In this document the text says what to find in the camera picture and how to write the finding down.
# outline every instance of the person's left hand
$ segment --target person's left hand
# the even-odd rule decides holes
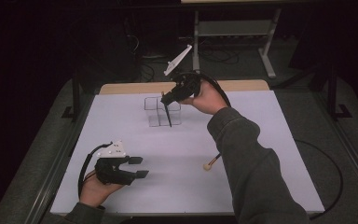
[[[123,187],[124,185],[119,184],[105,185],[98,180],[95,171],[91,171],[86,175],[79,202],[92,207],[98,207],[109,195]]]

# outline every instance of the white tabletop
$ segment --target white tabletop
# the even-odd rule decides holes
[[[101,144],[117,140],[122,140],[130,156],[144,158],[142,164],[123,164],[120,169],[149,170],[149,174],[111,195],[103,204],[106,213],[120,216],[233,213],[222,160],[209,172],[202,169],[202,164],[217,154],[206,129],[211,116],[182,105],[180,125],[149,127],[144,101],[154,96],[158,94],[95,97],[51,207],[52,213],[69,213],[78,202],[77,179],[87,154]],[[229,91],[227,96],[234,108],[260,126],[258,140],[263,147],[276,151],[283,179],[295,201],[308,212],[324,211],[274,92]],[[94,155],[88,172],[96,160]]]

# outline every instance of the gray sleeve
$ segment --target gray sleeve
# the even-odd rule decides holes
[[[100,224],[103,218],[103,209],[77,203],[72,212],[65,217],[59,215],[46,214],[42,224]]]
[[[222,155],[240,223],[309,223],[282,178],[277,155],[257,142],[258,125],[227,107],[212,117],[208,131]]]

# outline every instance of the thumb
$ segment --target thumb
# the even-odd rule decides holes
[[[181,105],[193,105],[194,97],[188,97],[185,100],[179,102]]]

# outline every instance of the hand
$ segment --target hand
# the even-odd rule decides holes
[[[103,184],[98,180],[95,171],[91,171],[86,175],[81,190],[80,202],[92,207],[101,205],[109,195],[123,188],[124,185]]]
[[[208,81],[201,80],[200,94],[197,97],[189,97],[181,102],[182,105],[193,105],[200,112],[214,115],[227,104],[220,93]]]

